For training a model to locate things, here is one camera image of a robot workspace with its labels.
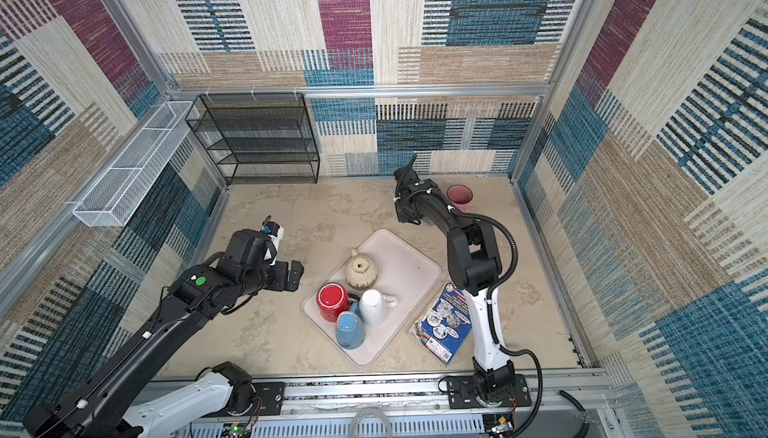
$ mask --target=white mug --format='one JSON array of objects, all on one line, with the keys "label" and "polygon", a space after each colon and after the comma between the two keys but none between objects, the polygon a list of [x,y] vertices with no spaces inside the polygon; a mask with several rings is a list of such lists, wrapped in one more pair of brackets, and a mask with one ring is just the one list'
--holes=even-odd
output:
[{"label": "white mug", "polygon": [[360,298],[360,316],[369,327],[378,327],[386,321],[389,309],[397,305],[395,297],[384,295],[378,290],[368,290]]}]

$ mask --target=mug handle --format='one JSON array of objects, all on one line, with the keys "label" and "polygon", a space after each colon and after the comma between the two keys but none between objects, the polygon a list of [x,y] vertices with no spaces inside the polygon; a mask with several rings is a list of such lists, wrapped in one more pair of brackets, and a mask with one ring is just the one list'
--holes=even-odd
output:
[{"label": "mug handle", "polygon": [[384,294],[382,294],[382,297],[384,298],[384,303],[386,303],[388,307],[393,307],[398,304],[397,297],[393,297],[391,295],[384,295]]}]

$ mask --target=robotic arm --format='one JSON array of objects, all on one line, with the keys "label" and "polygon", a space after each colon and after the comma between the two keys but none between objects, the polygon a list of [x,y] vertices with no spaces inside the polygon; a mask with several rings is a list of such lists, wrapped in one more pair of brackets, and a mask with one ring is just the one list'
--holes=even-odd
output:
[{"label": "robotic arm", "polygon": [[[153,404],[129,406],[174,352],[216,315],[238,310],[260,290],[298,289],[304,268],[294,260],[289,270],[285,261],[276,260],[283,229],[270,218],[260,231],[236,232],[226,251],[183,271],[147,322],[90,380],[55,407],[37,405],[26,415],[29,434],[152,438],[218,410],[246,413],[254,405],[251,376],[231,363]],[[242,296],[247,298],[236,305]]]},{"label": "robotic arm", "polygon": [[[408,165],[395,171],[395,211],[401,223],[419,225],[427,217],[446,236],[448,273],[456,289],[462,290],[472,319],[475,337],[473,381],[481,404],[499,404],[512,393],[516,376],[510,356],[529,355],[536,366],[538,395],[526,422],[512,436],[531,423],[542,401],[542,372],[530,350],[508,350],[498,315],[498,286],[514,272],[518,250],[509,231],[484,215],[462,213],[430,179],[421,180],[413,171],[416,155]],[[502,273],[502,262],[494,227],[504,234],[512,250],[512,261]]]}]

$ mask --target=black mesh shelf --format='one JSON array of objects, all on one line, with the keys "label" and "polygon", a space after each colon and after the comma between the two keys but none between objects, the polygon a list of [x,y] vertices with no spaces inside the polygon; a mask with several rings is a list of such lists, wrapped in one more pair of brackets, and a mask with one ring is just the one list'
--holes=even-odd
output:
[{"label": "black mesh shelf", "polygon": [[317,183],[320,155],[301,94],[206,94],[187,124],[228,184]]}]

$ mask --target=wire basket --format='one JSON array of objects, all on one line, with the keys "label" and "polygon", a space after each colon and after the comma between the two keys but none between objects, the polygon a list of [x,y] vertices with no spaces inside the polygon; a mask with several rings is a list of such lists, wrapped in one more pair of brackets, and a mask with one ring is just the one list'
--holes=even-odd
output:
[{"label": "wire basket", "polygon": [[187,119],[227,185],[317,183],[320,155],[301,94],[206,94]]},{"label": "wire basket", "polygon": [[197,117],[192,102],[166,102],[131,139],[73,214],[87,226],[125,226]]}]

